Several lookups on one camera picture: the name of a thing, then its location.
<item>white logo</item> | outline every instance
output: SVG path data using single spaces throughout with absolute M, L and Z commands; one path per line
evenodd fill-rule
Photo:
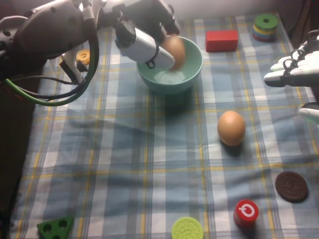
M 246 207 L 250 208 L 251 213 L 248 214 L 246 213 Z M 255 209 L 253 208 L 253 206 L 251 206 L 250 204 L 245 203 L 241 208 L 239 208 L 239 210 L 241 210 L 242 214 L 244 214 L 247 217 L 252 217 L 255 214 Z

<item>red bottle cap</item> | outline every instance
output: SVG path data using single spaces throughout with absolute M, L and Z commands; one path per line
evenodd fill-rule
M 241 200 L 236 205 L 235 212 L 239 219 L 247 223 L 253 223 L 259 215 L 257 205 L 251 200 Z

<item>red cylinder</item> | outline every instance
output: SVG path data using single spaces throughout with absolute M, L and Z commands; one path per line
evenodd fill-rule
M 257 205 L 251 200 L 241 200 L 234 211 L 234 221 L 242 228 L 249 228 L 255 224 L 259 215 Z

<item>teal bowl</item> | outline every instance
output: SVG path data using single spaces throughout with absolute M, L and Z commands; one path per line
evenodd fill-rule
M 140 76 L 152 91 L 164 95 L 180 93 L 191 87 L 200 74 L 203 55 L 199 47 L 187 38 L 180 38 L 184 41 L 186 61 L 178 71 L 149 69 L 146 64 L 137 64 Z

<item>green cable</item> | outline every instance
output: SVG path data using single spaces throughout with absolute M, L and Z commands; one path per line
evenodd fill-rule
M 83 93 L 86 91 L 86 89 L 89 86 L 89 83 L 91 82 L 93 76 L 94 76 L 94 69 L 96 66 L 96 62 L 95 62 L 95 46 L 91 46 L 90 47 L 90 65 L 89 65 L 89 71 L 86 75 L 86 82 L 85 85 L 83 86 L 83 88 L 80 90 L 80 92 L 74 94 L 73 96 L 71 96 L 70 98 L 67 98 L 66 100 L 63 101 L 58 101 L 58 102 L 47 102 L 47 101 L 42 101 L 39 100 L 35 97 L 32 97 L 30 95 L 28 95 L 27 93 L 25 93 L 24 91 L 22 91 L 21 89 L 18 88 L 18 86 L 16 86 L 13 82 L 11 82 L 11 80 L 9 79 L 4 79 L 3 83 L 7 84 L 13 91 L 15 91 L 18 95 L 26 98 L 28 101 L 36 103 L 38 105 L 42 105 L 42 106 L 52 106 L 52 107 L 56 107 L 56 106 L 62 106 L 62 105 L 66 105 L 68 103 L 71 103 L 73 101 L 75 101 L 76 99 L 78 99 L 81 95 L 83 95 Z

